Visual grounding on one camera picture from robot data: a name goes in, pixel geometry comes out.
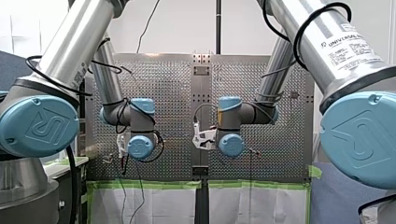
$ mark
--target universal robots logo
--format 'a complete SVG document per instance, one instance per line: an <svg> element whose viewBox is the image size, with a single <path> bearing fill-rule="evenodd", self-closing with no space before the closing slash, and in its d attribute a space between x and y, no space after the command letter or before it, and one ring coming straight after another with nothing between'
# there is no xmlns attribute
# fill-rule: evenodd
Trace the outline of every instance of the universal robots logo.
<svg viewBox="0 0 396 224"><path fill-rule="evenodd" d="M25 136L47 144L58 145L69 122L69 118L42 108L37 111Z"/></svg>

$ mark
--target pegboard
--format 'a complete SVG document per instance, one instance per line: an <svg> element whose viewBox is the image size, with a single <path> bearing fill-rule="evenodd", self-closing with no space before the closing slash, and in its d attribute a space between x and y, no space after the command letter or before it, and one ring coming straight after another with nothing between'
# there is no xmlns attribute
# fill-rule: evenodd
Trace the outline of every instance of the pegboard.
<svg viewBox="0 0 396 224"><path fill-rule="evenodd" d="M213 103L225 95L237 95L252 101L265 73L260 57L212 57ZM219 151L209 153L210 179L260 179L302 182L308 178L311 161L314 83L300 66L295 66L278 103L276 125L243 125L241 135L249 150L237 159Z"/></svg>
<svg viewBox="0 0 396 224"><path fill-rule="evenodd" d="M119 75L124 97L154 99L156 129L165 139L166 148L160 159L138 164L142 177L161 181L191 180L191 168L196 165L199 152L191 143L192 106L197 103L192 102L197 93L197 76L193 74L196 59L193 55L179 54L116 54L114 58L118 66L132 71L132 74L123 72ZM216 104L223 95L239 95L243 100L252 101L268 60L266 56L212 56L210 62L206 62L210 78L202 77L211 81L211 88L202 87L203 93L210 94L212 104ZM91 86L94 92L87 102L87 147L91 154L88 178L113 179L120 176L115 127L99 119L102 103L92 78L87 78L87 86L88 89ZM194 92L191 92L192 86L195 86ZM291 92L298 93L297 99L290 98ZM308 177L306 165L311 162L311 97L311 77L301 68L294 69L284 98L279 102L280 117L276 125L242 127L247 147L260 151L262 157L252 157L250 163L248 151L234 160L225 158L218 151L200 153L200 157L206 157L206 160L199 161L203 161L201 165L209 166L209 178L250 178L251 174L251 177L262 180L304 181ZM202 122L215 123L216 111L208 111L212 112L211 119ZM110 153L115 155L115 160L108 164L104 158ZM138 178L131 161L126 177Z"/></svg>

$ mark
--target silver robot arm segment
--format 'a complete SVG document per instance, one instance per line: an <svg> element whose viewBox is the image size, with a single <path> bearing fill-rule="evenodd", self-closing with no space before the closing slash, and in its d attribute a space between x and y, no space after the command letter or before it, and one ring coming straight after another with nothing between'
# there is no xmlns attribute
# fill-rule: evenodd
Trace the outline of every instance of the silver robot arm segment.
<svg viewBox="0 0 396 224"><path fill-rule="evenodd" d="M2 154L46 157L74 141L79 126L75 92L107 26L124 5L116 0L75 2L36 72L18 78L0 104Z"/></svg>
<svg viewBox="0 0 396 224"><path fill-rule="evenodd" d="M94 60L99 63L114 64L110 45L110 42L103 44L96 52ZM92 70L103 103L100 111L102 121L116 126L116 129L119 125L129 126L131 134L127 135L125 149L136 160L147 158L160 139L154 131L154 101L149 98L131 100L124 98L118 74L112 72L108 66L98 63L92 63Z"/></svg>
<svg viewBox="0 0 396 224"><path fill-rule="evenodd" d="M320 140L329 159L345 175L365 185L396 189L396 95L360 91L395 77L396 67L376 55L349 23L351 10L344 3L262 2L282 25L294 55L324 95ZM339 7L346 10L348 19Z"/></svg>

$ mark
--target black cable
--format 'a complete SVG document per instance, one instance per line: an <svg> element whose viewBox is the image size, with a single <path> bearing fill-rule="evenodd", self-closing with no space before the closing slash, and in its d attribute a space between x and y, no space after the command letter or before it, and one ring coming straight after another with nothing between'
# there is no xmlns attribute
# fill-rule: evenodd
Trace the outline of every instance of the black cable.
<svg viewBox="0 0 396 224"><path fill-rule="evenodd" d="M129 156L126 156L126 161L125 161L125 164L124 164L124 169L122 171L122 175L126 175L126 169L127 169L127 166L128 166L128 161L129 161Z"/></svg>
<svg viewBox="0 0 396 224"><path fill-rule="evenodd" d="M270 30L272 30L275 34L277 34L279 37L281 37L282 39L289 41L289 38L285 35L283 35L282 33L280 33L270 22L270 20L268 19L268 15L267 15L267 0L264 0L264 5L262 6L262 15L264 16L264 21L267 24L268 28L270 28Z"/></svg>
<svg viewBox="0 0 396 224"><path fill-rule="evenodd" d="M363 210L368 208L368 207L372 207L372 206L374 206L376 204L385 203L385 202L389 202L389 201L395 201L395 200L396 200L396 194L393 194L393 195L389 195L389 196L384 197L384 198L380 198L380 199L374 200L374 201L369 202L369 203L365 203L365 204L361 205L358 208L358 214L360 216L361 213L363 212Z"/></svg>
<svg viewBox="0 0 396 224"><path fill-rule="evenodd" d="M137 164L137 162L134 163L134 165L136 166L136 171L137 171L137 176L139 177L139 182L140 182L140 188L142 189L142 203L134 210L134 213L131 216L131 219L129 221L129 224L132 223L132 220L134 219L134 216L136 215L137 211L139 211L140 208L143 207L143 205L145 204L145 191L143 191L143 181L142 181L142 176L140 175L140 169L139 169L139 165Z"/></svg>
<svg viewBox="0 0 396 224"><path fill-rule="evenodd" d="M102 65L104 67L114 68L114 69L116 69L116 71L114 73L117 74L117 75L122 73L122 69L120 69L119 67L117 67L115 65L111 65L111 64L108 64L108 63L101 63L101 62L98 62L98 61L95 61L95 60L91 60L91 62L99 64L99 65Z"/></svg>
<svg viewBox="0 0 396 224"><path fill-rule="evenodd" d="M155 119L154 119L150 114L148 114L146 111L144 111L143 109L141 109L139 106L137 106L137 105L134 104L133 102L129 102L129 104L131 104L134 108L136 108L140 113L146 115L146 116L151 120L151 122L153 123L153 125L156 124Z"/></svg>
<svg viewBox="0 0 396 224"><path fill-rule="evenodd" d="M137 46L136 53L139 53L140 46L142 45L143 36L146 34L146 31L147 31L148 28L149 28L149 23L150 23L150 21L151 21L152 16L154 15L154 12L155 12L155 10L157 9L157 6L158 6L159 3L160 3L160 0L157 0L157 2L155 3L154 9L152 9L151 15L149 15L149 17L148 17L148 22L146 23L145 30L143 31L142 35L140 35L140 37L139 37L139 44L138 44L138 46Z"/></svg>
<svg viewBox="0 0 396 224"><path fill-rule="evenodd" d="M99 50L105 43L107 43L107 42L109 42L109 41L110 41L110 37L107 37L107 38L105 38L104 40L102 40L102 42L99 44L99 47L98 47L97 50ZM114 71L114 73L117 74L117 75L122 73L122 69L119 68L119 67L117 67L117 66L115 66L115 65L108 64L108 63L101 63L101 62L98 62L98 61L96 61L96 60L91 60L91 62L92 62L92 63L99 64L99 65L102 65L102 66L104 66L104 67L109 67L109 68L116 69L116 71ZM88 68L88 72L91 73L91 74L93 74L93 72L91 71L90 68Z"/></svg>
<svg viewBox="0 0 396 224"><path fill-rule="evenodd" d="M274 72L270 72L270 73L267 73L267 74L265 74L265 75L262 75L262 78L264 78L264 77L269 77L269 76L271 76L271 75L274 75L274 74L280 73L280 72L282 72L282 71L285 71L285 70L291 68L291 67L292 67L293 65L295 65L296 63L297 63L297 61L294 60L293 62L291 62L288 66L286 66L286 67L284 67L284 68L280 68L280 69L278 69L278 70L276 70L276 71L274 71Z"/></svg>
<svg viewBox="0 0 396 224"><path fill-rule="evenodd" d="M126 126L123 127L123 129L121 131L119 131L119 125L122 125L121 123L121 117L125 111L125 108L128 106L129 104L129 100L128 98L124 98L125 104L123 106L119 107L119 110L117 111L117 122L116 122L116 133L120 134L120 133L124 133L126 130Z"/></svg>
<svg viewBox="0 0 396 224"><path fill-rule="evenodd" d="M308 19L303 23L303 25L301 25L301 27L297 31L297 34L294 38L294 44L293 44L294 58L296 59L297 63L305 70L307 70L306 65L301 60L300 55L299 55L301 39L303 38L304 31L309 26L309 24L311 24L311 22L314 21L317 17L319 17L323 12L335 10L335 9L333 9L333 7L343 8L347 13L347 20L349 22L352 21L352 10L350 9L350 7L345 3L333 2L333 3L329 3L328 5L326 5L323 8L320 8L320 9L314 11L313 13L311 13L311 15L309 15Z"/></svg>
<svg viewBox="0 0 396 224"><path fill-rule="evenodd" d="M91 93L87 93L87 92L84 92L84 91L77 91L77 90L74 90L74 89L72 89L72 88L69 88L69 87L65 86L64 84L61 84L61 83L59 83L59 82L56 82L56 81L54 81L52 78L50 78L50 77L48 77L47 75L45 75L44 73L42 73L40 70L36 69L35 66L32 65L32 62L31 62L31 61L34 60L34 59L41 59L41 58L42 58L41 55L30 56L30 57L26 58L26 60L25 60L26 65L27 65L30 69L32 69L32 71L34 71L34 72L37 73L39 76L43 77L43 78L46 79L50 84L52 84L52 85L54 85L54 86L56 86L56 87L59 87L59 88L61 88L61 89L65 89L65 90L68 90L68 91L72 91L72 92L74 92L75 94L78 94L78 95L92 96Z"/></svg>
<svg viewBox="0 0 396 224"><path fill-rule="evenodd" d="M160 151L160 153L159 153L154 159L152 159L152 160L149 160L149 161L141 161L141 160L138 160L138 161L143 162L143 163L154 162L154 161L158 160L158 159L161 157L161 155L163 154L163 151L165 150L165 142L163 141L163 138L161 137L160 132L158 132L157 130L154 130L154 134L157 135L158 144L161 144L161 145L162 145L162 146L161 146L161 151Z"/></svg>
<svg viewBox="0 0 396 224"><path fill-rule="evenodd" d="M76 221L77 207L78 207L78 183L77 183L77 167L73 155L73 150L70 146L66 148L67 157L69 158L70 175L72 179L72 206L70 212L70 224Z"/></svg>
<svg viewBox="0 0 396 224"><path fill-rule="evenodd" d="M104 40L102 40L102 42L100 42L97 50L99 50L105 43L109 41L110 41L110 37L106 37Z"/></svg>

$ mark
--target robotic arm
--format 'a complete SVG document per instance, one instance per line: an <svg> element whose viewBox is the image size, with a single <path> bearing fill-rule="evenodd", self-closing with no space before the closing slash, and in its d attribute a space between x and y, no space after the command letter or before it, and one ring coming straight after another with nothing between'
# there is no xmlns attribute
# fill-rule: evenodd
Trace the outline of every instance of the robotic arm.
<svg viewBox="0 0 396 224"><path fill-rule="evenodd" d="M98 46L125 4L120 0L75 2L35 72L17 79L0 104L0 154L39 158L70 145L79 126L76 94L87 95L78 91L79 85L93 56L97 62L113 63L109 43ZM145 159L157 142L154 102L124 99L116 74L97 63L92 69L104 105L101 118L110 125L130 126L129 153Z"/></svg>
<svg viewBox="0 0 396 224"><path fill-rule="evenodd" d="M320 138L329 159L344 174L365 185L396 189L396 94L360 91L395 77L396 67L377 56L349 23L351 10L346 4L328 0L258 2L287 34L276 43L269 72L285 67L294 56L324 95ZM338 7L346 10L347 19ZM271 106L276 102L262 101L268 95L280 96L287 77L287 70L265 77L255 106L243 104L239 97L220 98L217 134L209 135L215 142L211 149L218 147L225 155L237 156L244 148L239 136L241 124L273 123L276 108Z"/></svg>

